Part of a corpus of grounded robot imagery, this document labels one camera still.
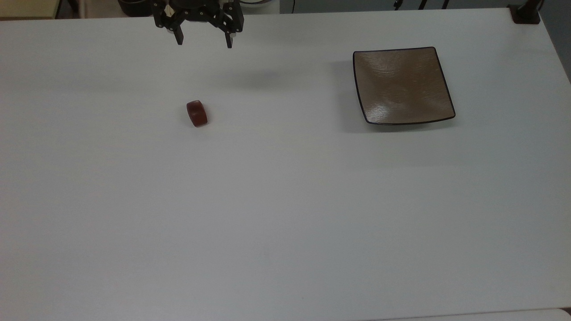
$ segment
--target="floor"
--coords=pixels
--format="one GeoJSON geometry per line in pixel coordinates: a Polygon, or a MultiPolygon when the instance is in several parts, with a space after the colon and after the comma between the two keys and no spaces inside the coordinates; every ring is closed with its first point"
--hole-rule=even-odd
{"type": "MultiPolygon", "coordinates": [[[[85,18],[115,18],[115,17],[127,17],[121,11],[119,7],[119,2],[117,0],[79,0],[80,15],[85,18]]],[[[296,12],[305,12],[303,10],[303,0],[298,0],[298,4],[295,7],[296,12]]],[[[328,2],[328,5],[320,8],[317,6],[319,1],[306,0],[308,3],[312,3],[313,9],[311,12],[321,12],[321,11],[354,11],[350,8],[339,7],[339,10],[335,10],[335,6],[331,6],[333,2],[328,2]]],[[[503,3],[488,0],[488,6],[495,7],[498,5],[504,6],[503,3]]],[[[510,2],[523,3],[523,0],[510,0],[510,2]]],[[[451,1],[451,6],[449,8],[454,8],[453,4],[462,5],[461,1],[451,1]]],[[[251,9],[244,7],[243,11],[245,14],[264,14],[264,13],[282,13],[291,12],[293,2],[292,0],[276,0],[275,3],[270,4],[264,9],[251,9]]],[[[545,26],[551,36],[555,49],[559,54],[561,63],[565,71],[567,72],[568,78],[571,79],[571,1],[570,0],[546,0],[545,5],[541,10],[541,16],[544,20],[545,26]]],[[[78,18],[78,14],[74,14],[71,7],[67,1],[62,1],[62,5],[59,10],[58,18],[78,18]]]]}

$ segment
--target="square plate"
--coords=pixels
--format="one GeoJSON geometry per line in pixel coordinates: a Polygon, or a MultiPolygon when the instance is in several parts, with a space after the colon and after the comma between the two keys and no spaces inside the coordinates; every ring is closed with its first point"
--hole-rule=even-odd
{"type": "Polygon", "coordinates": [[[431,123],[456,116],[434,47],[355,51],[353,70],[370,124],[431,123]]]}

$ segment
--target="table surface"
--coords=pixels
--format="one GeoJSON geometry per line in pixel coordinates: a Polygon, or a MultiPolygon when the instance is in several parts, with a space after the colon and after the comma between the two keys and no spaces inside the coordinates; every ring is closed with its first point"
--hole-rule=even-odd
{"type": "Polygon", "coordinates": [[[0,20],[55,19],[60,0],[0,0],[0,20]]]}
{"type": "Polygon", "coordinates": [[[571,305],[571,86],[507,9],[1,22],[6,320],[349,321],[571,305]],[[456,117],[367,124],[356,50],[456,117]],[[210,123],[192,127],[200,99],[210,123]]]}

